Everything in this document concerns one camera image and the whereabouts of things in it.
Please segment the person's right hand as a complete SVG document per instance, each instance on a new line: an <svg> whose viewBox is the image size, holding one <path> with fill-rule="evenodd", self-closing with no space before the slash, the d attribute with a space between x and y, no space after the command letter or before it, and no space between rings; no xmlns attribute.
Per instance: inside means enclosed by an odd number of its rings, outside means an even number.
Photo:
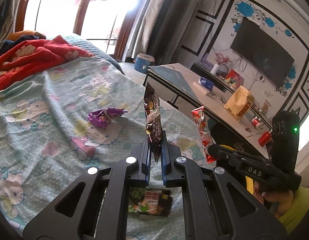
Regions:
<svg viewBox="0 0 309 240"><path fill-rule="evenodd" d="M279 219L283 216L291 207L294 199L294 193L291 190L288 191L268 191L261 192L261 185L259 182L254 182L253 196L263 205L264 201L270 203L277 203L278 206L274 212L274 216Z"/></svg>

